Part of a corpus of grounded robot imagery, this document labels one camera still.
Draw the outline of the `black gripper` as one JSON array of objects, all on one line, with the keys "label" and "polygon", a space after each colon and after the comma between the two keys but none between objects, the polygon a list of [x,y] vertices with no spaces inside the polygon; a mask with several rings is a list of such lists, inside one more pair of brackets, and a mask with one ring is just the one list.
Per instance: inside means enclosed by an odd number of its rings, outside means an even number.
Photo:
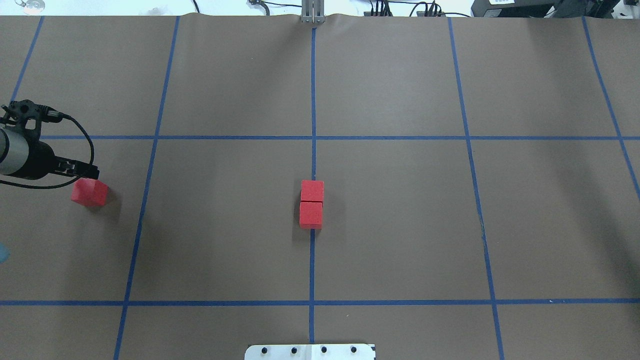
[{"label": "black gripper", "polygon": [[48,174],[65,173],[66,177],[98,180],[100,171],[92,163],[56,156],[53,149],[43,141],[28,141],[28,155],[17,171],[17,177],[39,180]]}]

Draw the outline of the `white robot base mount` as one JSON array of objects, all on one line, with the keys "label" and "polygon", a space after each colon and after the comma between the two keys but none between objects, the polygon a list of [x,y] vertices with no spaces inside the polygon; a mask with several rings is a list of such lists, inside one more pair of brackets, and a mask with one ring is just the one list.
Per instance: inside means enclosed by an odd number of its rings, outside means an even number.
[{"label": "white robot base mount", "polygon": [[256,344],[249,346],[245,360],[375,360],[374,344]]}]

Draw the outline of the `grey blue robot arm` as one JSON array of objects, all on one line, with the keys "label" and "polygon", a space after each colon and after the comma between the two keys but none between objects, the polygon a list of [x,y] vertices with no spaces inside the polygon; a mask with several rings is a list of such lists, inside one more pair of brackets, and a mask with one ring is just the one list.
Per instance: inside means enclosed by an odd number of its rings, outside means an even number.
[{"label": "grey blue robot arm", "polygon": [[96,165],[55,155],[45,142],[27,139],[20,132],[1,130],[0,173],[23,180],[39,180],[48,174],[98,180]]}]

